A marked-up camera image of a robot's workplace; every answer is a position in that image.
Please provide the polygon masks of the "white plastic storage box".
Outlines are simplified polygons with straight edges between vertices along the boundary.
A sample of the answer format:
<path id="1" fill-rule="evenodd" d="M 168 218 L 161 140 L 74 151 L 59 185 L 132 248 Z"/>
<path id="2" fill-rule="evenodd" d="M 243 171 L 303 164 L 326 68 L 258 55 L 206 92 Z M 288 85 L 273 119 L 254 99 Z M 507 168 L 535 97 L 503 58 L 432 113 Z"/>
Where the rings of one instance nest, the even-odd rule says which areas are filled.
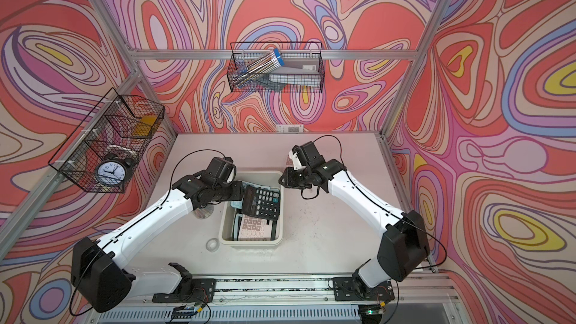
<path id="1" fill-rule="evenodd" d="M 272 249 L 279 246 L 283 239 L 284 230 L 284 189 L 278 184 L 281 172 L 278 170 L 245 170 L 237 174 L 236 180 L 251 182 L 257 185 L 269 186 L 271 190 L 280 191 L 280 216 L 277 221 L 276 239 L 273 241 L 234 241 L 233 225 L 238 213 L 231 207 L 230 202 L 223 202 L 223 214 L 220 221 L 218 240 L 221 245 L 228 245 L 235 249 Z"/>

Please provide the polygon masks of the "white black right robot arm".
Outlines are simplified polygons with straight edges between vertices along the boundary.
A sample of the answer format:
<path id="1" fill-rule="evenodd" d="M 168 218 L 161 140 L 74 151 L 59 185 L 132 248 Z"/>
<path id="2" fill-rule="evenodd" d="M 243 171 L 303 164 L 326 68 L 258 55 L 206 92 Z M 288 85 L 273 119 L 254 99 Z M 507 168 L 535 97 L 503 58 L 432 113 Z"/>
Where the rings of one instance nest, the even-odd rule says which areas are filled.
<path id="1" fill-rule="evenodd" d="M 292 162 L 280 177 L 284 188 L 316 188 L 347 204 L 380 237 L 376 256 L 352 274 L 354 290 L 367 295 L 381 283 L 403 281 L 431 253 L 423 217 L 404 212 L 367 189 L 348 170 L 343 159 L 326 160 L 315 142 L 295 145 L 288 154 Z"/>

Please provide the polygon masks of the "white pink-keyed calculator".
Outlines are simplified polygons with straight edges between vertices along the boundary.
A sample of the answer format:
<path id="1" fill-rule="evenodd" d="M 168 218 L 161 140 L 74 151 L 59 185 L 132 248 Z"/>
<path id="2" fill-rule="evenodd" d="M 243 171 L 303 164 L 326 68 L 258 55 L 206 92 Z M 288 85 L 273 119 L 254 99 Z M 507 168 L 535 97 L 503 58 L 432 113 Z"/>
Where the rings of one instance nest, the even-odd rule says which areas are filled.
<path id="1" fill-rule="evenodd" d="M 232 229 L 234 241 L 273 241 L 276 239 L 276 220 L 266 220 L 237 214 Z"/>

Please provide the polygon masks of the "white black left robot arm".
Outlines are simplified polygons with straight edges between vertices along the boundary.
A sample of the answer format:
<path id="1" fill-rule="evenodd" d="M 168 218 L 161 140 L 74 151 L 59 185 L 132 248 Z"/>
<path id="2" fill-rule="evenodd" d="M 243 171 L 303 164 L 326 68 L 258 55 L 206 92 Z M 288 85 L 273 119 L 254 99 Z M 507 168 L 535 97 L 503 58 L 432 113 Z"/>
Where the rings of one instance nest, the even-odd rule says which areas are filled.
<path id="1" fill-rule="evenodd" d="M 242 198 L 231 157 L 219 155 L 204 170 L 171 180 L 167 192 L 146 210 L 100 238 L 82 238 L 72 251 L 70 282 L 89 307 L 109 311 L 134 296 L 166 295 L 176 302 L 193 301 L 192 274 L 177 262 L 167 268 L 129 268 L 151 240 L 190 213 Z"/>

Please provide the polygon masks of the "dark maroon calculator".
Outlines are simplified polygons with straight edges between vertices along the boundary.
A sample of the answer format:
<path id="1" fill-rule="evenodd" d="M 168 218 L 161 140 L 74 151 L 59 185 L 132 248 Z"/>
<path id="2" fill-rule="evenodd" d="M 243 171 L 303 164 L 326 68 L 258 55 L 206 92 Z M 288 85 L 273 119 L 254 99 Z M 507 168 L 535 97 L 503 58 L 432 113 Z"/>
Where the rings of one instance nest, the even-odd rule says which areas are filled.
<path id="1" fill-rule="evenodd" d="M 280 216 L 281 193 L 276 189 L 247 186 L 242 199 L 241 213 L 252 218 L 276 221 Z"/>

